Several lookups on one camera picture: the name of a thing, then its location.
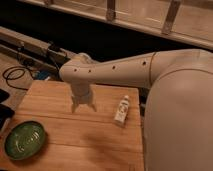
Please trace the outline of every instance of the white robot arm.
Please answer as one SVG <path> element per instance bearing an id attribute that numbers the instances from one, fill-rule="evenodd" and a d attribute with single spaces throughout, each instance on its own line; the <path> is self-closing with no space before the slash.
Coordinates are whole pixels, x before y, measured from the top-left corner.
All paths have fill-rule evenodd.
<path id="1" fill-rule="evenodd" d="M 73 109 L 93 105 L 91 83 L 151 88 L 145 109 L 146 171 L 213 170 L 213 54 L 189 49 L 96 63 L 78 54 L 60 69 Z"/>
<path id="2" fill-rule="evenodd" d="M 109 62 L 94 62 L 87 54 L 77 54 L 60 69 L 63 81 L 72 89 L 73 111 L 79 104 L 94 107 L 90 83 L 150 88 L 158 76 L 177 58 L 197 58 L 202 50 L 149 53 Z"/>

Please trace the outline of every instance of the small bottle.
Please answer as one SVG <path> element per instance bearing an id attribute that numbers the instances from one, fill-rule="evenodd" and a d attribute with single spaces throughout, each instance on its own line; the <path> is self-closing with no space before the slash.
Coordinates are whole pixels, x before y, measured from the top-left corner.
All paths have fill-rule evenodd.
<path id="1" fill-rule="evenodd" d="M 129 96 L 125 95 L 118 105 L 118 110 L 115 114 L 114 121 L 119 126 L 124 126 L 125 119 L 129 108 Z"/>

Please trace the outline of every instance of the wooden table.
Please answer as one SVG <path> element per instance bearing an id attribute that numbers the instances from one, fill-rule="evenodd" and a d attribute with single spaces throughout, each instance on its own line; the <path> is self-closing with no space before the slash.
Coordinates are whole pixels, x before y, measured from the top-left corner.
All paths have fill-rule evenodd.
<path id="1" fill-rule="evenodd" d="M 0 170 L 143 171 L 143 149 L 138 91 L 134 88 L 92 85 L 97 112 L 87 105 L 71 113 L 69 85 L 34 81 L 0 139 Z M 113 123 L 119 101 L 130 96 L 124 128 Z M 35 156 L 11 161 L 4 141 L 18 123 L 43 124 L 47 140 Z"/>

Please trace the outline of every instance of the dark background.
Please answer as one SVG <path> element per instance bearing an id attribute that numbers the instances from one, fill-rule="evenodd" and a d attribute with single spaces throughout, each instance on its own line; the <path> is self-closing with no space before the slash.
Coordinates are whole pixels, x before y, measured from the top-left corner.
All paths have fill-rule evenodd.
<path id="1" fill-rule="evenodd" d="M 15 0 L 0 5 L 0 25 L 60 47 L 107 61 L 191 45 L 93 21 Z"/>

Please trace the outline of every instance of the cable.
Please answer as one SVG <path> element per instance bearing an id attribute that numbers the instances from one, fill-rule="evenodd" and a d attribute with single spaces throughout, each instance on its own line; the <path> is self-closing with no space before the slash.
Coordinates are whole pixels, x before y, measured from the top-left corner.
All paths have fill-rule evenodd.
<path id="1" fill-rule="evenodd" d="M 14 67 L 10 67 L 10 68 L 7 68 L 3 73 L 2 73 L 2 76 L 3 78 L 6 80 L 6 83 L 9 87 L 12 87 L 12 88 L 15 88 L 15 89 L 19 89 L 19 90 L 28 90 L 27 88 L 23 88 L 23 87 L 17 87 L 17 86 L 13 86 L 9 83 L 9 81 L 11 80 L 17 80 L 17 79 L 20 79 L 21 77 L 23 77 L 26 73 L 26 71 L 29 72 L 30 76 L 34 79 L 33 77 L 33 74 L 32 72 L 34 72 L 34 70 L 31 70 L 28 66 L 27 66 L 27 62 L 25 60 L 21 61 L 21 58 L 20 58 L 20 55 L 19 53 L 21 52 L 22 49 L 18 49 L 17 51 L 17 55 L 16 55 L 16 58 L 19 62 L 19 64 L 21 65 L 25 65 L 25 66 L 14 66 Z M 12 74 L 14 74 L 15 72 L 17 71 L 21 71 L 22 73 L 19 74 L 18 76 L 16 77 L 11 77 Z"/>
<path id="2" fill-rule="evenodd" d="M 22 73 L 16 77 L 11 77 L 11 75 L 14 73 L 14 72 L 17 72 L 17 71 L 22 71 Z M 17 86 L 13 86 L 9 83 L 10 80 L 17 80 L 21 77 L 24 76 L 24 74 L 26 73 L 26 71 L 28 71 L 30 73 L 30 76 L 34 79 L 32 73 L 31 73 L 31 70 L 25 66 L 15 66 L 15 67 L 10 67 L 8 69 L 6 69 L 2 76 L 3 78 L 6 80 L 6 83 L 9 87 L 12 87 L 12 88 L 15 88 L 15 89 L 19 89 L 19 90 L 28 90 L 27 88 L 22 88 L 22 87 L 17 87 Z"/>

